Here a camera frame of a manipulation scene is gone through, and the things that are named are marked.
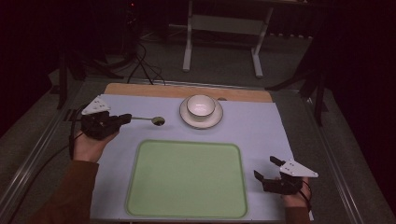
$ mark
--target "white metal frame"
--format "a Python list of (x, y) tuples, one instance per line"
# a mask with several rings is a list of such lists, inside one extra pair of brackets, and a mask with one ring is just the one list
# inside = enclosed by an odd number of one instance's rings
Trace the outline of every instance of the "white metal frame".
[(192, 36), (192, 29), (194, 29), (194, 30), (207, 30), (214, 32), (244, 34), (244, 35), (258, 35), (259, 41), (256, 47), (251, 49), (251, 57), (253, 60), (256, 77), (263, 77), (259, 52), (262, 47), (262, 41), (264, 40), (265, 33), (267, 31), (273, 10), (274, 9), (272, 7), (268, 8), (264, 21), (194, 15), (192, 13), (192, 0), (190, 0), (189, 16), (187, 20), (187, 44), (186, 44), (186, 50), (184, 52), (183, 71), (184, 72), (190, 71), (191, 52), (192, 52), (191, 36)]

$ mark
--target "green tray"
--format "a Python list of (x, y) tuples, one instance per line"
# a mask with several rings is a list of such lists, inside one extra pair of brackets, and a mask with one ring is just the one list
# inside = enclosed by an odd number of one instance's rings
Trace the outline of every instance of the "green tray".
[(248, 205), (238, 146), (143, 141), (126, 210), (144, 217), (243, 217)]

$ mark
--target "metal rail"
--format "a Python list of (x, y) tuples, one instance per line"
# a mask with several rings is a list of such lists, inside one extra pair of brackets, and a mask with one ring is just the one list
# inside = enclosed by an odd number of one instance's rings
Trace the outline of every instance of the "metal rail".
[(304, 101), (304, 107), (308, 112), (308, 114), (310, 115), (309, 119), (312, 124), (312, 127), (314, 127), (314, 129), (318, 132), (318, 136), (321, 142), (323, 143), (327, 156), (326, 158), (327, 163), (329, 164), (329, 170), (330, 173), (332, 174), (335, 186), (338, 189), (341, 200), (343, 201), (344, 207), (346, 209), (346, 213), (348, 214), (351, 223), (357, 223), (357, 224), (364, 223), (364, 220), (361, 216), (361, 212), (359, 211), (359, 208), (355, 203), (355, 199), (351, 194), (351, 190), (346, 182), (346, 179), (344, 178), (344, 175), (337, 162), (337, 159), (335, 158), (332, 152), (332, 147), (330, 146), (329, 141), (327, 140), (326, 133), (323, 131), (322, 128), (318, 126), (314, 118), (313, 109), (312, 109), (313, 103), (310, 98), (306, 101), (305, 100), (303, 101)]
[(19, 202), (23, 194), (24, 187), (31, 180), (33, 171), (37, 166), (39, 159), (47, 148), (53, 134), (59, 126), (59, 123), (64, 118), (67, 108), (70, 107), (73, 100), (78, 95), (78, 91), (81, 86), (82, 82), (74, 83), (74, 85), (71, 86), (69, 89), (68, 100), (65, 102), (63, 108), (53, 116), (45, 131), (35, 143), (34, 148), (12, 178), (11, 183), (8, 185), (7, 190), (4, 192), (0, 200), (0, 223), (9, 222), (9, 219), (16, 209), (16, 203)]

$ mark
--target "metal spoon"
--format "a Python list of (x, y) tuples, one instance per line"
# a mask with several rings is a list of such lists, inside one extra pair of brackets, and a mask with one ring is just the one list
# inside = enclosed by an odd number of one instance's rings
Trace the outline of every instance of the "metal spoon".
[[(132, 117), (131, 119), (146, 119), (146, 118)], [(163, 126), (165, 124), (165, 119), (163, 117), (155, 117), (155, 118), (146, 119), (146, 120), (151, 120), (151, 122), (157, 126)]]

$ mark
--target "hand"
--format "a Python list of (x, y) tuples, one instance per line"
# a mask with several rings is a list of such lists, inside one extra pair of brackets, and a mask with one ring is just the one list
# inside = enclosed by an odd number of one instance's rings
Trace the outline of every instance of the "hand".
[(79, 131), (76, 136), (74, 147), (74, 161), (90, 161), (98, 162), (102, 156), (103, 150), (107, 143), (115, 138), (119, 133), (113, 133), (103, 140), (96, 140), (88, 137), (82, 131)]
[[(308, 184), (308, 177), (303, 177), (303, 181)], [(308, 200), (311, 199), (311, 191), (309, 187), (303, 182), (303, 187), (301, 188), (301, 192), (306, 196)], [(307, 207), (308, 204), (305, 198), (301, 195), (300, 192), (297, 192), (293, 195), (282, 195), (283, 204), (285, 207)]]

